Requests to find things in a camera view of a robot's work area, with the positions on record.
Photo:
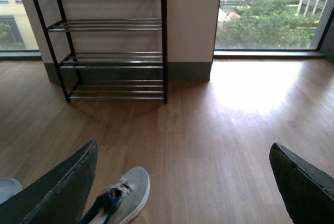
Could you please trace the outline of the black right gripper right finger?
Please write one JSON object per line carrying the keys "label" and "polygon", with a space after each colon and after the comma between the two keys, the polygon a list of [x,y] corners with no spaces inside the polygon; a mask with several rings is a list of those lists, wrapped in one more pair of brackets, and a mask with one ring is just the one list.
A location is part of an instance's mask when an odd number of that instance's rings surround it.
{"label": "black right gripper right finger", "polygon": [[269,160],[293,223],[333,223],[333,178],[279,143]]}

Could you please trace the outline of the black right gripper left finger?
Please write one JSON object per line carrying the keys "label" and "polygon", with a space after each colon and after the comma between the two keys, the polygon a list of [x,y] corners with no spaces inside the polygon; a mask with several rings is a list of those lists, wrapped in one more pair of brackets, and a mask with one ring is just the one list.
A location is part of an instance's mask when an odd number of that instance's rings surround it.
{"label": "black right gripper left finger", "polygon": [[78,223],[94,181],[98,146],[91,140],[1,204],[1,223]]}

